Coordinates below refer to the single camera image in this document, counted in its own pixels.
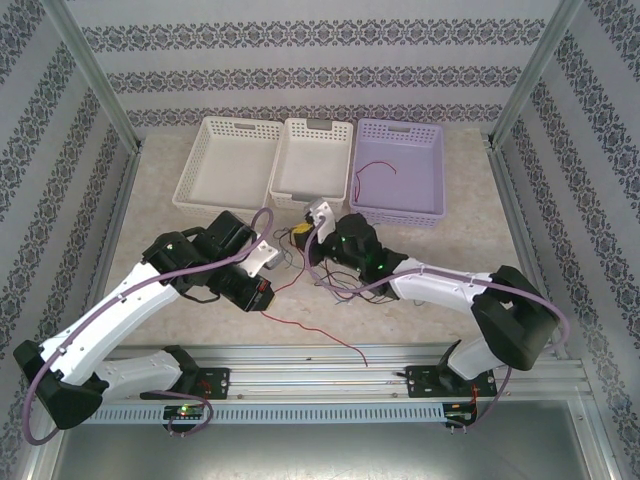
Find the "beige countertop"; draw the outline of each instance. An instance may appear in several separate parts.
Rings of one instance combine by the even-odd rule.
[[[172,203],[194,137],[149,135],[142,150],[131,199],[122,226],[107,291],[140,261],[142,252],[164,232],[209,222],[187,217]],[[376,226],[387,247],[436,266],[471,272],[492,272],[500,265],[518,266],[507,222],[478,130],[446,130],[447,217],[433,229]],[[275,209],[275,227],[293,226],[301,212]],[[277,242],[270,239],[272,245]],[[299,257],[296,263],[301,264]],[[263,271],[274,288],[297,274],[285,264]],[[195,293],[206,298],[207,290]],[[309,275],[283,290],[271,315],[326,330],[348,343],[450,342],[473,337],[473,318],[446,308],[409,301],[371,305],[361,299],[338,304]],[[331,340],[259,313],[245,313],[221,299],[198,305],[179,298],[157,312],[124,341],[128,345],[258,345],[326,344]]]

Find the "lavender plastic basket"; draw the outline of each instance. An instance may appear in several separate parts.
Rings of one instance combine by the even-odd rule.
[[[446,214],[442,127],[361,119],[349,205],[369,223],[435,227]]]

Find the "floral striped wallpaper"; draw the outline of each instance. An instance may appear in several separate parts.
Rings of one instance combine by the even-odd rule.
[[[205,114],[489,131],[558,0],[68,3],[140,136]]]
[[[22,446],[12,356],[90,300],[128,153],[36,0],[0,5],[0,478]]]
[[[503,146],[622,478],[640,478],[640,2],[588,1]]]

